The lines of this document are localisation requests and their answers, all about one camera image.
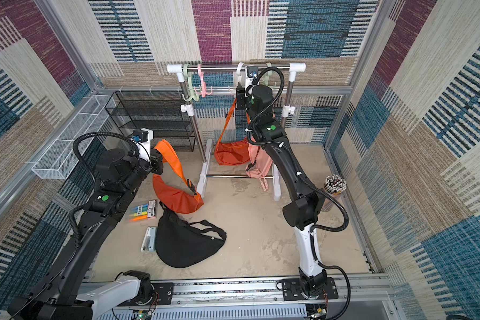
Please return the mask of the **orange waist bag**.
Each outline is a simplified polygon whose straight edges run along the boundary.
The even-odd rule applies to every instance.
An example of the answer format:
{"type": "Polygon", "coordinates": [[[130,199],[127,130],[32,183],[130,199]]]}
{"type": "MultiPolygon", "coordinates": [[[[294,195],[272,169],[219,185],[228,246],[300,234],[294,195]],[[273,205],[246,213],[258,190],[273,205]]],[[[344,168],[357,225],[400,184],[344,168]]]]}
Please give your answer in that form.
{"type": "Polygon", "coordinates": [[[235,139],[235,131],[229,124],[235,115],[237,100],[235,99],[225,116],[225,125],[217,139],[214,157],[221,166],[238,166],[249,161],[249,149],[246,139],[235,139]]]}
{"type": "Polygon", "coordinates": [[[162,139],[153,148],[162,157],[162,164],[168,173],[154,173],[154,192],[167,208],[180,214],[195,213],[204,205],[201,194],[192,181],[185,177],[178,154],[169,141],[162,139]]]}

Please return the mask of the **black waist bag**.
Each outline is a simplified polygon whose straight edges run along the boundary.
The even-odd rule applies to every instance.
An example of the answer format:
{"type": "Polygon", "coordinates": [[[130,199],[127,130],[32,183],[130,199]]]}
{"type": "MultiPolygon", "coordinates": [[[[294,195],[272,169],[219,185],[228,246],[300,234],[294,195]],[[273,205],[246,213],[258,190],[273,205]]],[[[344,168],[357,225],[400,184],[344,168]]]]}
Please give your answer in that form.
{"type": "Polygon", "coordinates": [[[183,269],[216,254],[227,233],[207,220],[190,223],[161,204],[163,215],[155,235],[155,252],[170,267],[183,269]]]}

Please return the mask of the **pink waist bag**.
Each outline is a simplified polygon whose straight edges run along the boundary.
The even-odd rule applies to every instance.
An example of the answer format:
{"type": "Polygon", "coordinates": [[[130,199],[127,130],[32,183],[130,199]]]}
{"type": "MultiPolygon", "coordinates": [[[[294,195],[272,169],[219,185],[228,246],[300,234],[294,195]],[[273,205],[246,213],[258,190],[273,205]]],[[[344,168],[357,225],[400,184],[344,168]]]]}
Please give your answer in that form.
{"type": "Polygon", "coordinates": [[[272,167],[272,159],[260,146],[248,144],[249,163],[246,173],[250,178],[256,178],[264,191],[268,191],[269,185],[266,176],[272,167]]]}

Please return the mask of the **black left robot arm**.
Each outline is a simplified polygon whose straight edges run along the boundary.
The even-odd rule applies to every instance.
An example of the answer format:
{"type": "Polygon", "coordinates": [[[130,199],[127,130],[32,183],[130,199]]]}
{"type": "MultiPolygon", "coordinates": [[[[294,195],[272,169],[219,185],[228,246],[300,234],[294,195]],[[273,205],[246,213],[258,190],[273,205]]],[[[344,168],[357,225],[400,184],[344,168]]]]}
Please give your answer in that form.
{"type": "Polygon", "coordinates": [[[98,176],[92,195],[69,213],[73,235],[44,278],[26,298],[15,298],[7,312],[11,319],[98,319],[127,301],[146,301],[153,288],[149,276],[128,271],[97,293],[79,293],[81,283],[101,246],[122,220],[141,184],[156,169],[161,156],[152,156],[150,129],[136,129],[131,137],[112,132],[91,132],[73,142],[73,153],[84,163],[81,142],[92,137],[125,141],[129,151],[110,149],[96,165],[98,176]]]}

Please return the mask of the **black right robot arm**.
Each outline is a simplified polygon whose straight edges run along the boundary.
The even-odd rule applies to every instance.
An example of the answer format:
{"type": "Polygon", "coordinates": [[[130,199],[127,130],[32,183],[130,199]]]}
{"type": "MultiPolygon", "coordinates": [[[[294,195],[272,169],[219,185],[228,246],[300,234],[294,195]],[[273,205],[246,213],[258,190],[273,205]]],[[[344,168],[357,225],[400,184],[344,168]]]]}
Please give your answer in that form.
{"type": "Polygon", "coordinates": [[[260,147],[271,158],[283,178],[291,202],[283,208],[285,221],[294,229],[299,250],[299,295],[304,299],[330,299],[326,288],[332,287],[328,271],[338,270],[346,284],[349,278],[337,265],[325,265],[319,256],[316,233],[344,231],[349,216],[344,206],[332,194],[316,187],[305,174],[294,154],[283,125],[273,113],[273,106],[283,93],[284,74],[274,66],[259,69],[255,65],[245,68],[246,84],[237,86],[236,100],[245,109],[249,119],[247,142],[260,147]],[[343,222],[338,227],[320,225],[318,215],[326,200],[341,212],[343,222]]]}

